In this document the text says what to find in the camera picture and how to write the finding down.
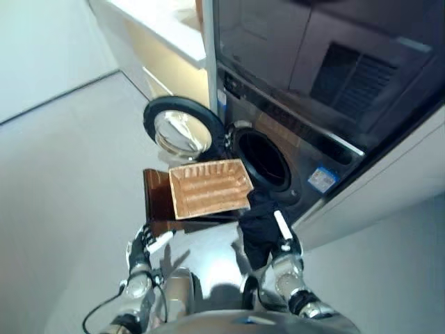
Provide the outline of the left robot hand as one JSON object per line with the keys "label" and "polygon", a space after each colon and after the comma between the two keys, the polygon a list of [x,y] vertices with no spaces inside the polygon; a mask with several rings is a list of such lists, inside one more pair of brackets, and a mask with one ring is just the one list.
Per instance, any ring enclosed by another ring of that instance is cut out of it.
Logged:
{"label": "left robot hand", "polygon": [[127,244],[126,259],[129,273],[138,265],[151,267],[150,256],[164,247],[176,234],[176,230],[168,230],[155,237],[150,225],[144,224],[136,233],[132,241]]}

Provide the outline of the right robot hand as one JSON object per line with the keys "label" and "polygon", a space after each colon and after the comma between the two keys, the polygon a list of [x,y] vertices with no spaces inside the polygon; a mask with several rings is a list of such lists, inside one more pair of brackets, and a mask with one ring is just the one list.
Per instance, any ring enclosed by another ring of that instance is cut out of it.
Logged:
{"label": "right robot hand", "polygon": [[280,250],[285,253],[293,253],[296,257],[302,258],[304,252],[300,240],[288,226],[282,212],[275,210],[273,216],[280,231],[278,242]]}

